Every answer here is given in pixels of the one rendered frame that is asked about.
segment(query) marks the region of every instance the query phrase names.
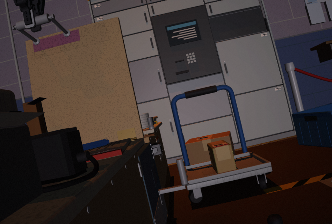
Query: red rope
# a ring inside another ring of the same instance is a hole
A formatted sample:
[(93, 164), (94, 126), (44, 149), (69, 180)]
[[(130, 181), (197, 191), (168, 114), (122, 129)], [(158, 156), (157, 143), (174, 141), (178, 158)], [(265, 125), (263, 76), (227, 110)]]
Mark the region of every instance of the red rope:
[(295, 68), (294, 70), (297, 71), (297, 72), (299, 72), (299, 73), (302, 73), (302, 74), (305, 74), (305, 75), (308, 75), (308, 76), (311, 76), (311, 77), (314, 77), (314, 78), (317, 78), (317, 79), (320, 79), (320, 80), (323, 80), (323, 81), (332, 82), (331, 79), (327, 79), (327, 78), (324, 78), (324, 77), (321, 77), (321, 76), (318, 76), (318, 75), (315, 75), (315, 74), (311, 74), (311, 73), (305, 72), (303, 70), (300, 70), (298, 68)]

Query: red book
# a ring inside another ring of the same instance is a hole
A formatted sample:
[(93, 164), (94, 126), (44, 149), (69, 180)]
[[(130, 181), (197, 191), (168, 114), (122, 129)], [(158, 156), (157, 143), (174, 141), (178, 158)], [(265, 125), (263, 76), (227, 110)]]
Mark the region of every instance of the red book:
[(126, 150), (126, 148), (128, 147), (130, 142), (131, 142), (130, 138), (127, 138), (127, 139), (109, 143), (109, 144), (101, 146), (101, 147), (90, 149), (90, 150), (88, 150), (88, 152), (90, 152), (90, 154), (96, 160), (120, 156)]

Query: display screen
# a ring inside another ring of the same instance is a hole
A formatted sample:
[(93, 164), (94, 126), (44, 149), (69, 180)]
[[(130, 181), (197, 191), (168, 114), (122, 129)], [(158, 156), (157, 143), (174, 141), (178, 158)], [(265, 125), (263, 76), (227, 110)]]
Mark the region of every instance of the display screen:
[(166, 32), (170, 46), (201, 40), (197, 20), (168, 25)]

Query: purple sticker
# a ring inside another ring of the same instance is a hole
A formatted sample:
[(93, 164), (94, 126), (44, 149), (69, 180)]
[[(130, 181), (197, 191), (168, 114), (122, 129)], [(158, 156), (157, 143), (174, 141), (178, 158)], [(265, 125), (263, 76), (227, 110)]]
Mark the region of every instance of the purple sticker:
[(40, 39), (39, 44), (34, 45), (34, 52), (46, 50), (46, 49), (57, 47), (57, 46), (64, 45), (67, 43), (73, 43), (76, 41), (80, 41), (79, 30), (71, 31), (70, 35), (67, 37), (65, 37), (63, 35), (63, 33), (61, 33), (56, 36), (51, 36), (51, 37), (47, 37), (44, 39)]

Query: black and yellow floor tape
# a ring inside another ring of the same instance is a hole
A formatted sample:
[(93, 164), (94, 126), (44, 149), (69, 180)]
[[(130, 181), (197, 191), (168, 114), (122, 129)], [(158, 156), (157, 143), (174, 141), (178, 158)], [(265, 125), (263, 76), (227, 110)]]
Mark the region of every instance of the black and yellow floor tape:
[(320, 176), (315, 176), (313, 178), (304, 179), (304, 180), (300, 180), (300, 181), (297, 181), (297, 182), (291, 182), (291, 183), (283, 184), (283, 185), (272, 187), (272, 188), (267, 188), (267, 189), (264, 189), (264, 191), (265, 191), (265, 193), (269, 194), (269, 193), (273, 193), (273, 192), (276, 192), (276, 191), (295, 188), (295, 187), (302, 186), (302, 185), (305, 185), (305, 184), (326, 180), (326, 179), (329, 179), (329, 178), (332, 178), (332, 173), (328, 173), (328, 174), (320, 175)]

